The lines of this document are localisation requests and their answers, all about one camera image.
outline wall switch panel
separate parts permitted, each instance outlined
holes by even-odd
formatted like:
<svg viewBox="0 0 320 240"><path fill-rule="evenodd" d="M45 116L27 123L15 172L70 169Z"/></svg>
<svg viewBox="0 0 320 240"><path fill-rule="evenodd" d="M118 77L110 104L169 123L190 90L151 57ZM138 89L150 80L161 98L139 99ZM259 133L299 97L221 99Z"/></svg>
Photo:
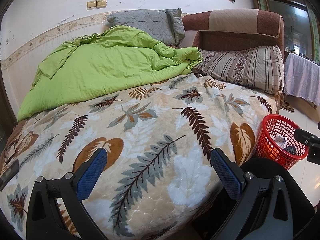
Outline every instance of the wall switch panel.
<svg viewBox="0 0 320 240"><path fill-rule="evenodd" d="M87 2L87 10L95 9L97 7L97 1Z"/></svg>
<svg viewBox="0 0 320 240"><path fill-rule="evenodd" d="M105 8L107 7L107 0L97 0L97 8Z"/></svg>

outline white wall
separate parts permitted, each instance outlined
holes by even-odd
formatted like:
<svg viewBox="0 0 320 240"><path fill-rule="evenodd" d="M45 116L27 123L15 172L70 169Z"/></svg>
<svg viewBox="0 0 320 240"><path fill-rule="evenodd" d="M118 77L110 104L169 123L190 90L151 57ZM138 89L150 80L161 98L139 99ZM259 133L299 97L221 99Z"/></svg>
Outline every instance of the white wall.
<svg viewBox="0 0 320 240"><path fill-rule="evenodd" d="M1 26L1 59L32 38L61 23L108 11L127 9L182 8L184 13L226 8L253 8L252 0L107 0L103 9L86 10L90 0L14 0Z"/></svg>

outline floor tile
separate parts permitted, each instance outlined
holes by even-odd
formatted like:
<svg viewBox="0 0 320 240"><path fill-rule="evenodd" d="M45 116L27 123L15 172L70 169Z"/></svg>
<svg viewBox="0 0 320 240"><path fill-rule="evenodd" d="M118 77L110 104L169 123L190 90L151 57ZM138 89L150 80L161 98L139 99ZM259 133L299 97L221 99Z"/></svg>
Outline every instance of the floor tile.
<svg viewBox="0 0 320 240"><path fill-rule="evenodd" d="M295 122L301 129L307 129L307 117L299 110L295 109L294 113L280 109L279 115L282 115Z"/></svg>
<svg viewBox="0 0 320 240"><path fill-rule="evenodd" d="M294 178L296 183L301 187L303 173L305 171L306 159L298 161L293 167L291 167L288 171L290 175Z"/></svg>
<svg viewBox="0 0 320 240"><path fill-rule="evenodd" d="M307 131L320 137L318 124L308 117ZM314 206L318 204L320 199L320 165L306 161L301 189Z"/></svg>
<svg viewBox="0 0 320 240"><path fill-rule="evenodd" d="M320 137L320 131L318 129L318 123L314 122L307 117L307 131Z"/></svg>
<svg viewBox="0 0 320 240"><path fill-rule="evenodd" d="M320 166L306 161L301 189L313 206L320 200Z"/></svg>
<svg viewBox="0 0 320 240"><path fill-rule="evenodd" d="M294 108L298 109L301 113L305 114L315 123L320 121L320 106L314 109L307 101L302 98L293 96L286 96L285 100Z"/></svg>

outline red basket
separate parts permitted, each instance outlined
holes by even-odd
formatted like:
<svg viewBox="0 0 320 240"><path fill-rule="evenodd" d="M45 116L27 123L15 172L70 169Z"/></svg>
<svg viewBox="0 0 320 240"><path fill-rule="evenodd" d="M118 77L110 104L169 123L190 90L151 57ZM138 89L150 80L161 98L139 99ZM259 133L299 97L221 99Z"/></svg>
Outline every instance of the red basket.
<svg viewBox="0 0 320 240"><path fill-rule="evenodd" d="M284 116L278 114L265 116L262 120L262 133L257 144L256 155L274 160L287 170L290 169L297 161L308 155L308 147L294 138L294 131L298 128L298 125ZM276 135L287 137L287 146L294 146L297 155L291 155L281 149L271 138L271 136L275 138Z"/></svg>

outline white tile floor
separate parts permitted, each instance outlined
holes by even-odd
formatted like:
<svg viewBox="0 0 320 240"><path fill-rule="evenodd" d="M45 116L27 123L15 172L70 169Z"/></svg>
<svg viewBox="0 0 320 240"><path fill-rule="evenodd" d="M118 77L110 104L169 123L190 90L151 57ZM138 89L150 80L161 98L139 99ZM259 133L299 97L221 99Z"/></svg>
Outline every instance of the white tile floor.
<svg viewBox="0 0 320 240"><path fill-rule="evenodd" d="M320 121L320 106L315 110L301 98L286 97L295 109L290 113L281 109L279 114L295 122L301 129L320 137L318 122ZM306 159L298 161L289 173L298 183L313 206L320 200L320 166L308 162ZM191 225L170 236L166 240L201 240Z"/></svg>

